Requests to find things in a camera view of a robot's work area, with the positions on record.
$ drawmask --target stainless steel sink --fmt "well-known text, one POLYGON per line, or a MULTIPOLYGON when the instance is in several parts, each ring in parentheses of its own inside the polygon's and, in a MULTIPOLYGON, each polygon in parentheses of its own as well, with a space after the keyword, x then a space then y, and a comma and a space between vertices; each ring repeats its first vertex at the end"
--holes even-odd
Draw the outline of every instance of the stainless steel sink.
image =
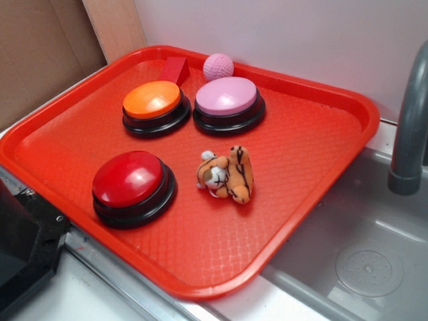
POLYGON ((390 163, 364 149, 262 276, 332 320, 426 320, 428 173, 398 196, 390 163))

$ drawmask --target gray faucet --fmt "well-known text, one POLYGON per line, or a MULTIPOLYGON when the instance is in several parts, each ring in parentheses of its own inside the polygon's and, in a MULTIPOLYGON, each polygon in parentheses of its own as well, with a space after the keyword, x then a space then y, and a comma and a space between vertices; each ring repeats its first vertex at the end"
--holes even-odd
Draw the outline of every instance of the gray faucet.
POLYGON ((428 165, 428 41, 419 50, 401 107, 389 170, 389 189, 399 195, 419 190, 422 166, 428 165))

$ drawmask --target pink button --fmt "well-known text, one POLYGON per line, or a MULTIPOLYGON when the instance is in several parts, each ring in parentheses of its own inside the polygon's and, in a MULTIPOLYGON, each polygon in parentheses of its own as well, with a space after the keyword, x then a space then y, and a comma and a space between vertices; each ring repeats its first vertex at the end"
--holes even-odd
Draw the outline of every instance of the pink button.
POLYGON ((196 93, 199 109, 212 116, 230 116, 249 108, 257 98, 255 84, 242 77, 224 77, 202 86, 196 93))
POLYGON ((96 173, 95 197, 104 205, 123 208, 151 196, 162 182, 161 162, 149 152, 127 152, 110 159, 96 173))

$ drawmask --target textured ball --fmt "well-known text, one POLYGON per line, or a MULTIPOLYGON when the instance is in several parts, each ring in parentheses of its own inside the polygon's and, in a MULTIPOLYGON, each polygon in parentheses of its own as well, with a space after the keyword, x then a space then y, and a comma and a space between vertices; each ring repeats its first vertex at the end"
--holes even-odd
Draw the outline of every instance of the textured ball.
POLYGON ((214 53, 203 64, 203 74, 208 81, 230 77, 234 69, 232 59, 223 53, 214 53))

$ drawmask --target stuffed tiger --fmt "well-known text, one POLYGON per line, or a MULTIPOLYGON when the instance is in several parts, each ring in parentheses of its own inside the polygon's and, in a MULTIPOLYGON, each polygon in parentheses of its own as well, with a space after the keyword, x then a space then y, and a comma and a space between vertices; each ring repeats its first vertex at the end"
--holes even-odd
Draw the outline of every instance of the stuffed tiger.
POLYGON ((197 170, 199 188, 208 188, 215 197, 226 198, 231 195, 239 204, 250 201, 254 178, 245 147, 232 147, 229 157, 216 157, 213 152, 206 151, 202 159, 197 170))

